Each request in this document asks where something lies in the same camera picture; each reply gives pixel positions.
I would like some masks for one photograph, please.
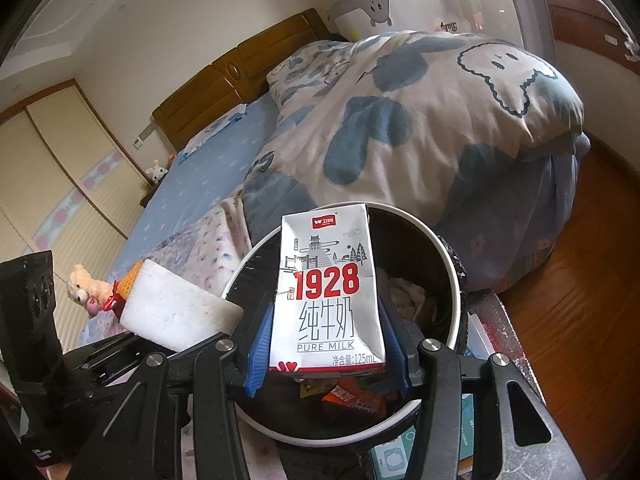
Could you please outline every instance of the wooden nightstand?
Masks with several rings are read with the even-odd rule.
[[[149,190],[149,192],[142,197],[142,200],[140,200],[140,205],[142,207],[146,207],[146,205],[149,203],[149,200],[153,198],[153,196],[156,194],[156,191],[158,190],[159,187],[160,187],[159,182],[157,184],[154,184],[152,188]]]

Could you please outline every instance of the red logo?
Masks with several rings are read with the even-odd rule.
[[[318,218],[312,218],[311,223],[312,223],[313,229],[319,229],[321,227],[335,225],[335,215],[326,215],[326,216],[320,216]]]

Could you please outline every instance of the pure milk carton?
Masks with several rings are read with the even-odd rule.
[[[335,377],[384,364],[366,206],[283,216],[270,370]]]

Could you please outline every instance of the stuffed toy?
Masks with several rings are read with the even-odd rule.
[[[76,265],[66,284],[66,293],[78,305],[83,306],[90,317],[97,316],[101,310],[113,310],[120,320],[124,304],[129,298],[142,262],[142,260],[136,261],[126,276],[120,282],[114,282],[113,285],[94,280],[82,265]]]
[[[145,173],[151,175],[151,180],[154,182],[160,182],[167,174],[167,169],[158,164],[158,160],[154,160],[154,166],[152,168],[146,168]]]
[[[82,265],[76,265],[66,282],[66,293],[78,305],[83,306],[90,317],[95,317],[113,295],[113,285],[94,280]]]

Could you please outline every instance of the stuffed animal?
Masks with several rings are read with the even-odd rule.
[[[83,306],[89,316],[95,317],[102,310],[105,301],[113,295],[113,285],[94,280],[82,265],[76,265],[66,282],[66,293],[78,305]]]
[[[154,166],[152,168],[146,168],[145,173],[151,175],[151,180],[154,182],[160,182],[167,174],[167,169],[158,164],[158,160],[154,160]]]

